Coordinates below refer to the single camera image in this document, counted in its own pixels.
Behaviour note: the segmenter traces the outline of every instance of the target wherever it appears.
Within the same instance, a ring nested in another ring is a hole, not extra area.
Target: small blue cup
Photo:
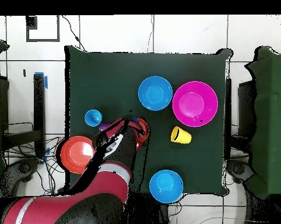
[[[99,125],[100,122],[102,121],[102,115],[97,110],[94,109],[89,110],[86,112],[85,121],[87,125],[95,127]]]

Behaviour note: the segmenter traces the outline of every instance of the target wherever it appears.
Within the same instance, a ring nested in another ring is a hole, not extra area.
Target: blue cup
[[[89,110],[86,112],[85,115],[86,124],[92,127],[99,125],[102,121],[102,115],[97,110]]]
[[[155,173],[149,184],[150,192],[157,201],[163,204],[177,202],[183,192],[183,181],[179,174],[171,170]]]

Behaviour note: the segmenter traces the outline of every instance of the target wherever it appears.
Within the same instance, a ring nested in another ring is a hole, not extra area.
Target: red bowl
[[[71,173],[82,174],[94,154],[95,150],[89,138],[73,136],[64,143],[61,160]]]

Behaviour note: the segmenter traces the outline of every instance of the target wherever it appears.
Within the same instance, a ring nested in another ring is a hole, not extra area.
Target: cup
[[[99,125],[102,121],[102,115],[99,111],[92,109],[85,114],[86,124],[92,127]]]
[[[99,131],[104,131],[107,129],[112,123],[100,123],[99,124]]]
[[[178,142],[179,144],[188,144],[191,141],[191,135],[181,129],[180,127],[175,127],[171,132],[171,142]]]

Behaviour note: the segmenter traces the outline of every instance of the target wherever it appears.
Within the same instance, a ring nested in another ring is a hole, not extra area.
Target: purple cup
[[[108,128],[111,125],[111,123],[100,123],[99,124],[99,131],[104,131],[106,128]]]

